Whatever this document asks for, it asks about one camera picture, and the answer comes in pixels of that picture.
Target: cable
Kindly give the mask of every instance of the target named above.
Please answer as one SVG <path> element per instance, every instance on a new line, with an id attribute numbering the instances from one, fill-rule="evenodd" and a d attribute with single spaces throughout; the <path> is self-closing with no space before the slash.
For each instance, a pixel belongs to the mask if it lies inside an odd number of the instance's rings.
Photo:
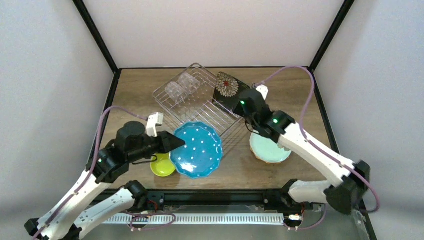
<path id="1" fill-rule="evenodd" d="M 71 195 L 69 195 L 66 199 L 65 199 L 65 201 L 63 201 L 60 205 L 59 205 L 59 207 L 51 214 L 51 216 L 47 219 L 47 221 L 45 221 L 45 223 L 44 223 L 44 226 L 43 227 L 41 227 L 39 230 L 38 230 L 38 232 L 37 233 L 35 233 L 35 235 L 32 237 L 32 240 L 36 240 L 37 239 L 37 237 L 43 232 L 43 230 L 45 229 L 45 228 L 48 228 L 49 227 L 49 225 L 50 225 L 50 223 L 53 221 L 53 219 L 55 219 L 56 218 L 56 216 L 59 214 L 59 212 L 63 209 L 63 207 L 72 199 L 72 197 L 74 197 L 75 195 L 77 195 L 78 194 L 78 192 L 86 185 L 86 183 L 87 183 L 87 181 L 89 180 L 89 178 L 91 177 L 91 175 L 93 174 L 93 171 L 94 171 L 94 168 L 95 168 L 95 165 L 96 165 L 96 163 L 97 163 L 97 159 L 98 159 L 98 157 L 99 157 L 99 149 L 100 149 L 100 132 L 102 131 L 102 126 L 103 126 L 103 121 L 105 120 L 105 117 L 106 117 L 106 115 L 108 115 L 109 114 L 109 112 L 112 110 L 112 109 L 119 109 L 119 110 L 122 110 L 122 111 L 124 111 L 124 112 L 126 112 L 127 114 L 129 114 L 129 115 L 131 115 L 131 116 L 133 116 L 133 117 L 136 117 L 136 118 L 139 118 L 139 119 L 141 119 L 141 120 L 145 120 L 145 121 L 147 121 L 148 120 L 148 118 L 147 117 L 144 117 L 144 116 L 140 116 L 140 115 L 137 115 L 137 114 L 135 114 L 135 113 L 132 113 L 132 112 L 130 112 L 129 110 L 127 110 L 127 109 L 125 109 L 125 108 L 123 108 L 123 107 L 120 107 L 120 106 L 110 106 L 109 108 L 107 108 L 104 112 L 103 112 L 103 114 L 100 116 L 100 120 L 98 121 L 98 125 L 97 125 L 97 132 L 96 132 L 96 134 L 95 134 L 95 147 L 94 147 L 94 156 L 93 156 L 93 160 L 92 160 L 92 163 L 91 163 L 91 167 L 90 167 L 90 171 L 88 172 L 88 174 L 87 174 L 87 177 L 84 179 L 84 181 L 82 181 L 82 183 L 81 183 L 81 185 L 79 185 L 79 187 L 77 187 L 76 189 L 75 189 L 75 191 L 73 192 L 73 194 L 71 194 Z"/>
<path id="2" fill-rule="evenodd" d="M 154 212 L 158 211 L 159 207 L 158 207 L 158 204 L 155 201 L 148 200 L 147 202 L 154 205 Z"/>
<path id="3" fill-rule="evenodd" d="M 301 205 L 302 205 L 302 210 L 301 210 L 301 213 L 302 213 L 302 215 L 305 213 L 305 203 L 304 202 L 302 202 L 301 203 Z"/>
<path id="4" fill-rule="evenodd" d="M 359 180 L 361 180 L 367 187 L 368 189 L 371 191 L 371 193 L 374 195 L 375 197 L 375 208 L 373 210 L 370 211 L 363 211 L 361 210 L 361 213 L 375 213 L 380 209 L 380 197 L 378 196 L 376 190 L 371 186 L 370 182 L 367 181 L 363 176 L 361 176 L 357 171 L 355 171 L 354 169 L 345 166 L 343 164 L 341 164 L 341 162 L 339 160 L 337 160 L 335 157 L 331 156 L 330 154 L 328 154 L 325 150 L 321 149 L 319 146 L 317 146 L 314 142 L 312 142 L 311 140 L 308 139 L 308 136 L 306 135 L 305 129 L 304 129 L 304 116 L 305 113 L 308 109 L 309 103 L 311 102 L 312 96 L 314 94 L 314 90 L 315 90 L 315 80 L 314 77 L 312 76 L 311 72 L 309 72 L 309 70 L 307 70 L 306 68 L 302 67 L 302 66 L 286 66 L 286 67 L 282 67 L 281 69 L 279 69 L 278 71 L 274 72 L 271 76 L 269 76 L 267 79 L 261 81 L 258 84 L 254 84 L 254 87 L 259 86 L 259 85 L 263 85 L 264 83 L 266 83 L 267 81 L 269 81 L 270 79 L 272 79 L 275 75 L 279 74 L 281 71 L 286 70 L 286 69 L 292 69 L 292 68 L 297 68 L 297 69 L 302 69 L 303 71 L 305 71 L 310 78 L 310 82 L 311 82 L 311 86 L 310 86 L 310 92 L 309 95 L 307 97 L 306 103 L 303 106 L 302 112 L 300 114 L 300 120 L 299 120 L 299 128 L 300 128 L 300 132 L 303 135 L 303 137 L 305 138 L 305 140 L 311 144 L 316 150 L 318 150 L 320 153 L 324 154 L 325 156 L 327 156 L 329 159 L 333 160 L 335 163 L 337 163 L 338 165 L 343 166 L 345 169 L 347 169 L 349 172 L 351 172 L 352 174 L 354 174 Z"/>
<path id="5" fill-rule="evenodd" d="M 254 132 L 254 131 L 252 131 L 252 130 L 250 130 L 250 128 L 248 127 L 249 125 L 248 125 L 248 121 L 244 121 L 244 125 L 246 126 L 246 128 L 247 128 L 247 130 L 249 131 L 249 132 L 251 132 L 251 133 L 253 133 L 253 134 L 256 134 L 256 135 L 259 135 L 257 132 Z"/>
<path id="6" fill-rule="evenodd" d="M 299 231 L 299 230 L 309 230 L 309 229 L 315 228 L 316 226 L 320 225 L 324 221 L 324 219 L 326 218 L 326 215 L 327 215 L 327 205 L 324 204 L 324 209 L 323 209 L 322 216 L 321 216 L 321 218 L 316 223 L 314 223 L 314 224 L 312 224 L 310 226 L 306 226 L 306 227 L 298 227 L 298 228 L 296 228 L 296 231 Z M 288 228 L 288 230 L 291 229 L 291 227 L 287 226 L 284 222 L 282 224 L 286 228 Z"/>
<path id="7" fill-rule="evenodd" d="M 128 211 L 124 211 L 124 213 L 134 217 L 129 222 L 129 226 L 131 227 L 131 231 L 134 231 L 136 229 L 136 227 L 133 226 L 134 221 L 141 219 L 141 218 L 152 217 L 152 216 L 172 216 L 173 217 L 170 222 L 168 222 L 164 225 L 154 226 L 154 227 L 149 227 L 149 228 L 138 228 L 139 231 L 156 230 L 156 229 L 168 227 L 168 226 L 172 225 L 173 223 L 175 223 L 175 221 L 177 220 L 177 216 L 175 216 L 175 214 L 173 214 L 173 213 L 159 212 L 159 213 L 149 213 L 149 214 L 135 214 L 135 213 L 131 213 L 131 212 L 128 212 Z"/>
<path id="8" fill-rule="evenodd" d="M 105 148 L 110 148 L 110 147 L 112 147 L 112 145 L 114 145 L 114 144 L 115 144 L 115 139 L 112 139 L 112 140 L 110 140 L 110 141 L 106 144 Z"/>
<path id="9" fill-rule="evenodd" d="M 150 161 L 139 161 L 139 162 L 133 162 L 132 165 L 139 165 L 139 164 L 148 164 L 148 163 L 153 163 L 156 162 L 158 160 L 158 157 L 156 155 L 153 155 L 152 157 L 154 157 L 153 160 Z"/>

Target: white panel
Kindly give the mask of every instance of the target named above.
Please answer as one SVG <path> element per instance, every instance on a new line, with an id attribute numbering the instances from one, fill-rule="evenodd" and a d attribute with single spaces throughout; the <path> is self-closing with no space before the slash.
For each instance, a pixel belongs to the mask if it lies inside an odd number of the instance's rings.
<path id="1" fill-rule="evenodd" d="M 113 74 L 72 1 L 0 9 L 0 232 L 28 239 L 80 176 Z"/>
<path id="2" fill-rule="evenodd" d="M 85 0 L 120 68 L 309 66 L 341 0 Z"/>
<path id="3" fill-rule="evenodd" d="M 282 227 L 283 213 L 175 213 L 173 225 L 277 225 Z M 133 217 L 117 213 L 103 224 L 130 224 Z M 174 220 L 171 215 L 157 215 L 149 219 L 139 218 L 133 222 L 135 228 L 140 224 L 164 225 Z"/>
<path id="4" fill-rule="evenodd" d="M 341 153 L 371 166 L 378 239 L 424 235 L 423 16 L 420 0 L 356 1 L 316 71 Z"/>

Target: blue plate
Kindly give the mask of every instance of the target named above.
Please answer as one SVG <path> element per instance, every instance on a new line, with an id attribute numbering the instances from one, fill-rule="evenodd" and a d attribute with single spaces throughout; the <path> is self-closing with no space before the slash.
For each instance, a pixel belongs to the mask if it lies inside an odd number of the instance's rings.
<path id="1" fill-rule="evenodd" d="M 203 122 L 187 122 L 174 135 L 185 145 L 170 152 L 176 170 L 189 178 L 209 176 L 221 163 L 223 147 L 220 136 Z"/>

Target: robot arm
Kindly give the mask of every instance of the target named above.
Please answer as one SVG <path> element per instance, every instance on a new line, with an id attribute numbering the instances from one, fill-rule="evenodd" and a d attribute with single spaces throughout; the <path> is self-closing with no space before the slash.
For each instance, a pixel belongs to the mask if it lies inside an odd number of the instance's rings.
<path id="1" fill-rule="evenodd" d="M 29 235 L 34 236 L 37 232 L 40 232 L 36 236 L 38 239 L 60 240 L 64 238 L 81 212 L 88 207 L 95 197 L 108 189 L 122 174 L 126 173 L 131 163 L 140 159 L 149 159 L 156 153 L 169 153 L 185 145 L 186 143 L 183 140 L 167 131 L 156 131 L 156 125 L 161 125 L 162 120 L 163 117 L 161 118 L 160 114 L 156 113 L 153 117 L 155 122 L 154 130 L 151 131 L 153 136 L 146 134 L 146 128 L 141 122 L 127 122 L 118 130 L 114 144 L 99 151 L 99 159 L 95 160 L 97 162 L 92 174 L 89 176 L 93 161 L 93 159 L 90 159 L 81 177 L 62 200 L 43 217 L 30 219 L 25 224 Z M 79 191 L 76 191 L 81 187 L 86 177 L 89 177 L 88 181 Z M 60 208 L 58 214 L 52 216 L 58 208 Z M 95 220 L 96 223 L 99 221 L 96 218 L 92 219 L 93 224 Z"/>
<path id="2" fill-rule="evenodd" d="M 138 181 L 130 181 L 113 196 L 83 211 L 62 240 L 83 239 L 98 225 L 117 213 L 143 205 L 147 200 L 147 190 Z"/>
<path id="3" fill-rule="evenodd" d="M 246 89 L 239 95 L 239 102 L 233 112 L 243 117 L 258 134 L 271 139 L 280 147 L 284 146 L 301 156 L 315 167 L 327 181 L 304 182 L 293 179 L 282 188 L 287 205 L 295 203 L 329 204 L 336 211 L 350 215 L 354 205 L 364 196 L 368 188 L 344 166 L 370 179 L 370 167 L 364 161 L 354 163 L 306 133 L 307 139 L 320 149 L 338 159 L 340 165 L 313 147 L 302 135 L 299 124 L 282 111 L 271 111 L 265 103 L 268 93 L 265 86 Z"/>

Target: clear plastic dish rack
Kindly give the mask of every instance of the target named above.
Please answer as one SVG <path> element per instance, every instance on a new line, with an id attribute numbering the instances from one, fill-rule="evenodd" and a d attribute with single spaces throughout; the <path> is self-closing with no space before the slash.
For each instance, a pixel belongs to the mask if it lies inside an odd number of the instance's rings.
<path id="1" fill-rule="evenodd" d="M 193 63 L 156 89 L 153 97 L 165 110 L 164 125 L 174 131 L 187 122 L 204 122 L 221 138 L 229 134 L 241 118 L 214 100 L 216 84 L 217 76 Z"/>

